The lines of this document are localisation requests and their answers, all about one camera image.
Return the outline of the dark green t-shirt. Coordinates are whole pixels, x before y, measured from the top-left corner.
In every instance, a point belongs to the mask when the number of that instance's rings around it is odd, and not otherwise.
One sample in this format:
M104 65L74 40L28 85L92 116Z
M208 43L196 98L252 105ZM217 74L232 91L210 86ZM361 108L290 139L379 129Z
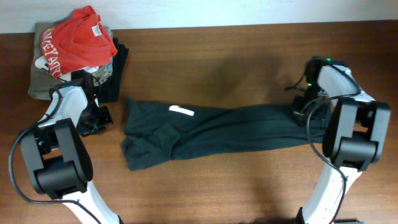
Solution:
M126 104L122 152L131 171L214 154L284 149L309 140L321 143L331 117L330 110L315 112L307 134L290 105L224 109L132 98Z

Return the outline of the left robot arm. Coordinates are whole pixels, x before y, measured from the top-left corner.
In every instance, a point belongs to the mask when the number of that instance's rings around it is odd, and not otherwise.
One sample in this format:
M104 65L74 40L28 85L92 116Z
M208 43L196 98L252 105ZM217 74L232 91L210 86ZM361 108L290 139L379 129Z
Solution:
M113 123L109 110L99 106L93 77L63 82L49 91L51 104L44 116L21 131L9 155L9 175L17 194L37 205L63 204L82 223L121 223L93 182L93 165L83 137L101 134ZM13 158L19 147L34 190L48 200L33 200L16 184Z

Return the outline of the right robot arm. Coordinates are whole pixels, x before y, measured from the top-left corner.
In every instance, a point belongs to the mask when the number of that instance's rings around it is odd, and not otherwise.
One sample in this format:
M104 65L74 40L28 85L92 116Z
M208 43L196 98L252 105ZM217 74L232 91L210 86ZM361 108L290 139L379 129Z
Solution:
M323 136L322 150L315 154L325 163L310 200L299 209L299 224L337 223L346 193L354 181L382 154L391 107L368 95L342 61L312 57L302 78L307 89L296 96L292 114L311 139L310 123L317 110L332 110Z

